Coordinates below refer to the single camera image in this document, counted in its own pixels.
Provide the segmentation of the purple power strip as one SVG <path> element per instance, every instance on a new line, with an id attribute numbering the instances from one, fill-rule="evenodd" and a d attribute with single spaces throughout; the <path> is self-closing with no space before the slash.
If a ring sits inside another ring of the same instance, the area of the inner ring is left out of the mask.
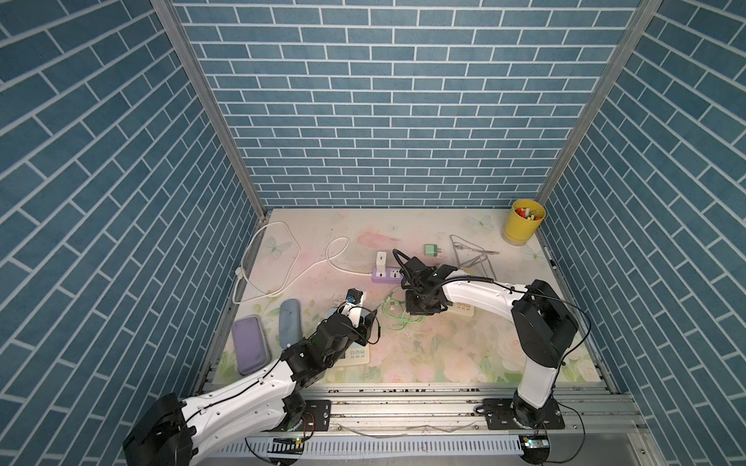
<path id="1" fill-rule="evenodd" d="M 386 269 L 374 267 L 371 272 L 371 281 L 373 281 L 373 283 L 399 285 L 401 280 L 402 275 L 399 267 L 387 267 Z"/>

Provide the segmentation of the white charger adapter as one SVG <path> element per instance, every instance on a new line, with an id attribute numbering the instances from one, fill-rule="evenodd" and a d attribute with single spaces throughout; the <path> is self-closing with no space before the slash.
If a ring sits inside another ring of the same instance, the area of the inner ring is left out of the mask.
<path id="1" fill-rule="evenodd" d="M 376 276 L 384 278 L 387 275 L 387 253 L 383 250 L 376 254 Z"/>

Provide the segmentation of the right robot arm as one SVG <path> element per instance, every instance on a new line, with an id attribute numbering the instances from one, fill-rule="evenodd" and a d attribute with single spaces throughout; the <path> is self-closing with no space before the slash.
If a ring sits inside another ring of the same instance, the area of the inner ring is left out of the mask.
<path id="1" fill-rule="evenodd" d="M 529 285 L 503 285 L 470 275 L 455 266 L 427 266 L 399 250 L 394 258 L 402 277 L 406 312 L 435 316 L 464 304 L 502 316 L 515 326 L 526 361 L 513 396 L 515 423 L 536 430 L 555 409 L 554 387 L 580 325 L 553 287 L 535 280 Z"/>

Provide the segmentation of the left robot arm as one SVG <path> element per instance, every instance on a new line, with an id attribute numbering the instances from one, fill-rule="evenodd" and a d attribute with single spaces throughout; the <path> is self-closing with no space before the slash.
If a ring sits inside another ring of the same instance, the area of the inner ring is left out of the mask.
<path id="1" fill-rule="evenodd" d="M 324 378 L 353 344 L 370 344 L 377 314 L 342 304 L 315 332 L 254 374 L 207 394 L 157 399 L 122 442 L 129 465 L 196 465 L 256 433 L 288 429 L 306 407 L 301 392 Z"/>

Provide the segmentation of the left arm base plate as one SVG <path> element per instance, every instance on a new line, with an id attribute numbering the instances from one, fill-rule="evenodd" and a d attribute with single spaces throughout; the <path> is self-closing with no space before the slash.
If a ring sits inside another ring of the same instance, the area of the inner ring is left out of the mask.
<path id="1" fill-rule="evenodd" d="M 286 431 L 299 432 L 309 436 L 312 432 L 326 432 L 329 429 L 332 403 L 327 399 L 306 401 L 303 414 L 293 421 Z"/>

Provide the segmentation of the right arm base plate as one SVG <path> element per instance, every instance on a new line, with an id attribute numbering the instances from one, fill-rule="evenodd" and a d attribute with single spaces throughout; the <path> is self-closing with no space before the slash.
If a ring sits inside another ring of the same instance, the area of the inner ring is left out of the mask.
<path id="1" fill-rule="evenodd" d="M 486 419 L 490 430 L 562 430 L 565 421 L 559 408 L 553 397 L 542 408 L 534 408 L 518 397 L 486 398 L 474 413 Z"/>

